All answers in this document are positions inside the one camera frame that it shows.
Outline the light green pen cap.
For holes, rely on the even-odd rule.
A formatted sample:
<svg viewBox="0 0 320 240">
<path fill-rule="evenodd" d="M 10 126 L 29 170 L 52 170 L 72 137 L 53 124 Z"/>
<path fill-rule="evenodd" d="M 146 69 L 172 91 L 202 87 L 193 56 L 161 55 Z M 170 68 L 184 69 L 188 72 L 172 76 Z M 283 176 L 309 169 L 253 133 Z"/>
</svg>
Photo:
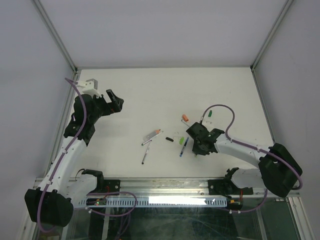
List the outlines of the light green pen cap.
<svg viewBox="0 0 320 240">
<path fill-rule="evenodd" d="M 180 140 L 179 140 L 179 144 L 180 144 L 180 145 L 182 145 L 182 144 L 183 144 L 184 139 L 185 139 L 184 137 L 181 137 L 181 138 L 180 138 Z"/>
</svg>

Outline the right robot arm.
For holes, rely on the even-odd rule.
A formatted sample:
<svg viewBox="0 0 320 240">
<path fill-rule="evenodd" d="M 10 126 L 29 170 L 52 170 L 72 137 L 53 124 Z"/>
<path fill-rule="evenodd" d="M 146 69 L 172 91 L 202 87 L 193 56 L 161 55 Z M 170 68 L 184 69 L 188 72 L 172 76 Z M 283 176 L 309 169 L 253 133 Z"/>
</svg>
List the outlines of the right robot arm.
<svg viewBox="0 0 320 240">
<path fill-rule="evenodd" d="M 232 138 L 217 128 L 208 131 L 199 122 L 191 125 L 186 133 L 193 139 L 192 152 L 195 155 L 224 154 L 252 165 L 250 169 L 229 168 L 223 180 L 213 187 L 220 195 L 228 197 L 243 189 L 264 188 L 285 198 L 300 181 L 303 171 L 282 144 L 253 145 Z"/>
</svg>

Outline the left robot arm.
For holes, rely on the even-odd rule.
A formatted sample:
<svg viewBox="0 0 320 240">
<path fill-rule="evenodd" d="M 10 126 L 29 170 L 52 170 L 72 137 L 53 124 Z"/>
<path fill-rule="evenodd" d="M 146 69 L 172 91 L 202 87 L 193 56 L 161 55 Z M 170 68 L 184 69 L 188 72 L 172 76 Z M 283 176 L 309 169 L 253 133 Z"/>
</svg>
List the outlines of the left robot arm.
<svg viewBox="0 0 320 240">
<path fill-rule="evenodd" d="M 124 100 L 106 90 L 110 102 L 95 94 L 81 94 L 74 99 L 71 120 L 64 130 L 60 151 L 45 178 L 35 189 L 28 189 L 24 200 L 32 222 L 65 227 L 75 205 L 88 193 L 100 194 L 105 188 L 99 170 L 86 169 L 71 186 L 69 179 L 75 164 L 95 133 L 99 118 L 119 113 Z"/>
</svg>

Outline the blue gel pen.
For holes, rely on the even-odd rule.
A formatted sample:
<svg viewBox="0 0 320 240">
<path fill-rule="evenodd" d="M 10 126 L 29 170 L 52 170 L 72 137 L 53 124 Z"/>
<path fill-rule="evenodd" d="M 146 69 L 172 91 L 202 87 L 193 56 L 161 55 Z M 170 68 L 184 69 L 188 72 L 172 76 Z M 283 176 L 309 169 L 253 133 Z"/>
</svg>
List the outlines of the blue gel pen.
<svg viewBox="0 0 320 240">
<path fill-rule="evenodd" d="M 189 142 L 189 137 L 187 137 L 187 138 L 185 139 L 185 141 L 184 141 L 184 143 L 183 143 L 183 145 L 182 145 L 182 149 L 181 149 L 180 154 L 179 154 L 180 157 L 183 156 L 184 151 L 185 151 L 185 149 L 186 149 L 186 146 L 187 146 L 188 142 Z"/>
</svg>

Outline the orange pen cap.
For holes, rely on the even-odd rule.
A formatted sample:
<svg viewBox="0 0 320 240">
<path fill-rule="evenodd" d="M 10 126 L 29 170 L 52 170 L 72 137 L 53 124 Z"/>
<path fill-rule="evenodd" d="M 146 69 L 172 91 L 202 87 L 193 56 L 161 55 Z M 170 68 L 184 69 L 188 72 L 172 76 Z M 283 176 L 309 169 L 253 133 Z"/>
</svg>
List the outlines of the orange pen cap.
<svg viewBox="0 0 320 240">
<path fill-rule="evenodd" d="M 183 119 L 185 122 L 188 122 L 188 121 L 189 121 L 188 117 L 187 117 L 185 114 L 182 115 L 182 119 Z"/>
</svg>

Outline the black pen cap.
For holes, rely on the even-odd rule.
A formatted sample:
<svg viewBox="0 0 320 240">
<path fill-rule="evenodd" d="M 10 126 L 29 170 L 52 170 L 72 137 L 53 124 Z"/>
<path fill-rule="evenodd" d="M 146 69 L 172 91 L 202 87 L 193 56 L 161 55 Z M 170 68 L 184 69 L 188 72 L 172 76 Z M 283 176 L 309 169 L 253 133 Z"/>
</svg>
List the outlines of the black pen cap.
<svg viewBox="0 0 320 240">
<path fill-rule="evenodd" d="M 174 142 L 174 140 L 173 140 L 172 138 L 170 138 L 170 137 L 166 137 L 165 139 L 166 139 L 167 141 Z"/>
</svg>

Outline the white pen dark green end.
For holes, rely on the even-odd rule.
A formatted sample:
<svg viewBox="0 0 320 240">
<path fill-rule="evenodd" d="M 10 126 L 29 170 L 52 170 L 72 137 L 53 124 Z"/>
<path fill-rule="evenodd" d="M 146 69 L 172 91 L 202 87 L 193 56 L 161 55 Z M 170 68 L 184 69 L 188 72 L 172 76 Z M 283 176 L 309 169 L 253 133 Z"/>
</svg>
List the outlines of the white pen dark green end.
<svg viewBox="0 0 320 240">
<path fill-rule="evenodd" d="M 154 137 L 150 138 L 147 141 L 144 141 L 143 139 L 143 143 L 141 144 L 141 146 L 144 146 L 145 144 L 147 144 L 150 140 L 153 140 L 154 138 L 156 138 L 159 134 L 161 134 L 163 131 L 161 130 L 157 135 L 155 135 Z"/>
</svg>

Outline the white pen black end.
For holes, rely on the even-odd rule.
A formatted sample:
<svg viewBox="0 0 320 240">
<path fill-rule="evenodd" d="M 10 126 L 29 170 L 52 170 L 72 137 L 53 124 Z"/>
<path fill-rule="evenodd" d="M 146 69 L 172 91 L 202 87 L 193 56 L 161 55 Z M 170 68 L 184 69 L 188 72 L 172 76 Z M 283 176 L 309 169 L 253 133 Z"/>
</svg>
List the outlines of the white pen black end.
<svg viewBox="0 0 320 240">
<path fill-rule="evenodd" d="M 147 155 L 148 155 L 148 153 L 149 153 L 151 144 L 152 144 L 152 140 L 150 140 L 150 141 L 148 142 L 146 151 L 145 151 L 144 156 L 143 156 L 143 159 L 142 159 L 142 161 L 141 161 L 141 164 L 142 164 L 142 165 L 145 164 L 145 161 L 146 161 Z"/>
</svg>

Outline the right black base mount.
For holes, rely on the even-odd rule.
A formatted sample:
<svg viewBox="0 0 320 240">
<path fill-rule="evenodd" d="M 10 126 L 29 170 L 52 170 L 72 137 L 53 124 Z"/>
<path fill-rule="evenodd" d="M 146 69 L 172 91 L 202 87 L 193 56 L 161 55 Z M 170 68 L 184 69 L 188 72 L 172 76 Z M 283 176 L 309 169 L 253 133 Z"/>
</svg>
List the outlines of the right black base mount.
<svg viewBox="0 0 320 240">
<path fill-rule="evenodd" d="M 209 179 L 208 193 L 209 195 L 221 195 L 229 198 L 233 193 L 233 187 L 230 181 L 225 179 Z"/>
</svg>

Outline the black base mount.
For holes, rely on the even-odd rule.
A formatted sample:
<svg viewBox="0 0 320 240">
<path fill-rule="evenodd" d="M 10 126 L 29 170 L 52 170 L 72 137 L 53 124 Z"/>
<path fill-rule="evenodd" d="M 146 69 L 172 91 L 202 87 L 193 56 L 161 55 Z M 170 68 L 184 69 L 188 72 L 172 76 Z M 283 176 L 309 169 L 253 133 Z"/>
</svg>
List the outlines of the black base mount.
<svg viewBox="0 0 320 240">
<path fill-rule="evenodd" d="M 209 195 L 221 195 L 229 198 L 233 193 L 233 187 L 230 181 L 225 179 L 209 179 L 208 193 Z"/>
<path fill-rule="evenodd" d="M 102 179 L 94 178 L 97 180 L 97 183 L 94 184 L 94 188 L 90 188 L 86 196 L 106 196 L 107 194 L 113 193 L 114 195 L 119 195 L 121 189 L 121 180 L 120 179 Z"/>
</svg>

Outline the aluminium mounting rail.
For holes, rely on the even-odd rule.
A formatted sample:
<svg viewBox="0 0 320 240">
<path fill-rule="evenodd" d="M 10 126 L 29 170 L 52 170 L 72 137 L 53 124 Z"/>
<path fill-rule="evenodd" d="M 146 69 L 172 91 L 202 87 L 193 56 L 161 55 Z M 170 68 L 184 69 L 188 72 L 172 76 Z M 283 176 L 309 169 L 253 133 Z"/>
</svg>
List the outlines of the aluminium mounting rail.
<svg viewBox="0 0 320 240">
<path fill-rule="evenodd" d="M 77 194 L 79 198 L 102 198 L 107 195 L 86 195 L 90 189 L 94 189 L 98 177 L 91 174 L 83 174 L 80 177 L 70 178 L 65 183 L 52 183 L 47 192 L 56 190 L 65 198 L 72 198 Z M 153 196 L 184 196 L 184 197 L 211 197 L 222 195 L 209 195 L 208 180 L 182 179 L 182 178 L 123 178 L 120 179 L 119 195 L 111 193 L 112 198 L 147 198 Z"/>
</svg>

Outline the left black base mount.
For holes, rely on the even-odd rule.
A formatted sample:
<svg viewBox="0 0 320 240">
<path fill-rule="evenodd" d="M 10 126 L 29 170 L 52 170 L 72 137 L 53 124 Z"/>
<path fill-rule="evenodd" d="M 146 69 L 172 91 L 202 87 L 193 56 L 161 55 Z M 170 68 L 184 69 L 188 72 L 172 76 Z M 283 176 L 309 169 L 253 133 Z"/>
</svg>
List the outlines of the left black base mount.
<svg viewBox="0 0 320 240">
<path fill-rule="evenodd" d="M 106 196 L 107 194 L 113 193 L 114 195 L 119 195 L 121 189 L 121 180 L 120 179 L 102 179 L 94 178 L 97 180 L 97 183 L 94 184 L 94 188 L 90 188 L 86 196 Z"/>
</svg>

